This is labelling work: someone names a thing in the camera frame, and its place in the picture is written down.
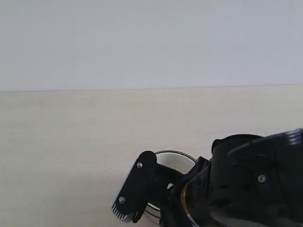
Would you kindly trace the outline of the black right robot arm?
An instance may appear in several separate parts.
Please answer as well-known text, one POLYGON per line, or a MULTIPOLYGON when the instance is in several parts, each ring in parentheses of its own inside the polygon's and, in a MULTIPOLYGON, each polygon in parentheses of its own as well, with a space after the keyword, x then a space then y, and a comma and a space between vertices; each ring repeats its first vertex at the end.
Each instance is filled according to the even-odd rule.
POLYGON ((300 227, 303 130, 217 139, 173 184, 162 227, 300 227))

